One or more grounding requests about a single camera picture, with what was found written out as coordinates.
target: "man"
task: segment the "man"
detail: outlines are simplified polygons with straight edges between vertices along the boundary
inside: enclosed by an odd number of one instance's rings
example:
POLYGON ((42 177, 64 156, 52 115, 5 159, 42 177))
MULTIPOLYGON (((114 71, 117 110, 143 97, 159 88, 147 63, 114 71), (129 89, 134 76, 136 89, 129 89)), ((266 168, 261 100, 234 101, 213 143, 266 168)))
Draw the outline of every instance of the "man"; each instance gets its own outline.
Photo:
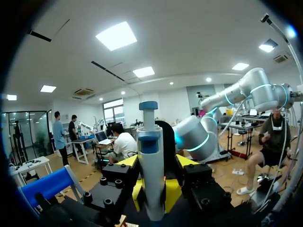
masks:
POLYGON ((261 132, 259 134, 259 144, 263 148, 258 153, 252 155, 247 161, 246 175, 248 177, 247 186, 237 190, 238 195, 244 195, 254 192, 253 181, 256 171, 256 165, 264 167, 265 165, 276 166, 279 164, 283 144, 285 140, 286 130, 286 144, 282 156, 282 165, 289 167, 290 165, 290 130, 288 123, 280 113, 280 108, 273 110, 270 117, 263 123, 261 132))
POLYGON ((114 123, 112 125, 112 132, 117 136, 114 151, 109 154, 109 161, 111 163, 122 161, 126 158, 137 154, 137 143, 128 132, 124 132, 122 124, 114 123))
MULTIPOLYGON (((76 115, 73 115, 71 116, 71 122, 68 126, 68 132, 70 134, 70 139, 71 141, 75 141, 78 139, 78 136, 77 136, 77 133, 76 133, 76 130, 75 130, 75 122, 77 120, 77 116, 76 115)), ((81 148, 81 145, 79 143, 75 144, 77 149, 78 149, 78 152, 80 152, 81 154, 83 154, 83 151, 82 151, 82 148, 81 148)), ((72 155, 74 155, 74 157, 76 157, 76 152, 75 152, 75 148, 74 146, 72 146, 72 155)))
POLYGON ((63 130, 63 125, 60 122, 60 113, 59 111, 55 112, 55 118, 56 121, 53 124, 53 137, 55 140, 55 144, 57 149, 59 149, 60 154, 62 156, 62 161, 63 161, 63 166, 68 165, 68 160, 67 160, 67 150, 65 146, 65 139, 64 139, 64 130, 63 130))

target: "laptop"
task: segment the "laptop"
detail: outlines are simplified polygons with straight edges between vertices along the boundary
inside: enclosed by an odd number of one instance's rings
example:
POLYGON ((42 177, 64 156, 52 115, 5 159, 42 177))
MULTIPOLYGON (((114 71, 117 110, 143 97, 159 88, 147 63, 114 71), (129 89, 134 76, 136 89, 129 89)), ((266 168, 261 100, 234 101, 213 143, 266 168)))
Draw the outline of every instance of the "laptop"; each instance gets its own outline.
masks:
POLYGON ((258 112, 256 111, 256 109, 250 109, 250 116, 257 116, 258 112))
POLYGON ((98 131, 95 133, 96 140, 98 144, 108 145, 111 144, 112 141, 109 140, 104 131, 98 131))

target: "recessed light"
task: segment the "recessed light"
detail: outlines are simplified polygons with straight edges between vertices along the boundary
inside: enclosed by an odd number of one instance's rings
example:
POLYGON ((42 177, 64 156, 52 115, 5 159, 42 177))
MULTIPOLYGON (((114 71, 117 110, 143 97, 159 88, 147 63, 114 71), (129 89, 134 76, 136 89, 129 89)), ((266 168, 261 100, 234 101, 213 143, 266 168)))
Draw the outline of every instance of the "recessed light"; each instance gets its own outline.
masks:
POLYGON ((240 70, 240 71, 242 71, 242 70, 246 69, 248 66, 249 65, 245 64, 245 63, 238 63, 232 69, 233 70, 240 70))
POLYGON ((16 101, 17 100, 17 95, 7 95, 7 99, 9 101, 16 101))
POLYGON ((271 45, 260 45, 259 48, 267 53, 272 52, 274 50, 274 47, 271 45))
POLYGON ((136 37, 126 21, 106 29, 96 35, 96 38, 110 51, 137 42, 136 37))
POLYGON ((43 85, 43 87, 41 88, 40 92, 52 93, 56 88, 57 87, 43 85))
POLYGON ((147 77, 147 76, 155 74, 152 67, 146 67, 146 68, 134 70, 133 73, 136 74, 136 76, 139 77, 139 78, 147 77))
POLYGON ((296 30, 291 25, 287 27, 286 32, 289 38, 294 38, 297 35, 296 30))

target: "white t-shirt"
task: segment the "white t-shirt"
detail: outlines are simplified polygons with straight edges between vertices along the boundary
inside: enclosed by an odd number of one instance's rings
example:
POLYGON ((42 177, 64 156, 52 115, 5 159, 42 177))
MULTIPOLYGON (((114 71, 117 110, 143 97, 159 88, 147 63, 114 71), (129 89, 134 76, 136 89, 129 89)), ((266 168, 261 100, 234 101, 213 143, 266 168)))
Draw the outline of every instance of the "white t-shirt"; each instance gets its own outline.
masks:
POLYGON ((122 154, 125 159, 134 155, 133 152, 137 153, 137 143, 131 134, 123 132, 118 136, 115 140, 114 152, 116 154, 122 154))

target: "square ceiling light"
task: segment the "square ceiling light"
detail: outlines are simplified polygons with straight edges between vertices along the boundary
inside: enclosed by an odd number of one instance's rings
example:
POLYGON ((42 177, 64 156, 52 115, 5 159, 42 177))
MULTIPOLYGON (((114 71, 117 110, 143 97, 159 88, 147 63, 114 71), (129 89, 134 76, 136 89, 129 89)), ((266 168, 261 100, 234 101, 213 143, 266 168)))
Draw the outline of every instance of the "square ceiling light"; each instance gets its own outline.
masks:
POLYGON ((126 21, 106 29, 96 35, 96 38, 110 51, 137 42, 136 37, 126 21))
POLYGON ((261 44, 259 48, 267 53, 272 52, 278 44, 272 39, 268 39, 265 43, 261 44))
POLYGON ((57 87, 43 85, 40 92, 52 93, 57 87))
POLYGON ((134 70, 133 73, 136 74, 136 76, 139 77, 139 78, 147 77, 147 76, 155 74, 152 67, 146 67, 146 68, 134 70))
POLYGON ((249 65, 245 64, 245 63, 238 63, 232 69, 242 71, 242 70, 246 69, 248 66, 249 65))
POLYGON ((7 95, 7 99, 9 101, 16 101, 17 100, 17 96, 16 95, 7 95))

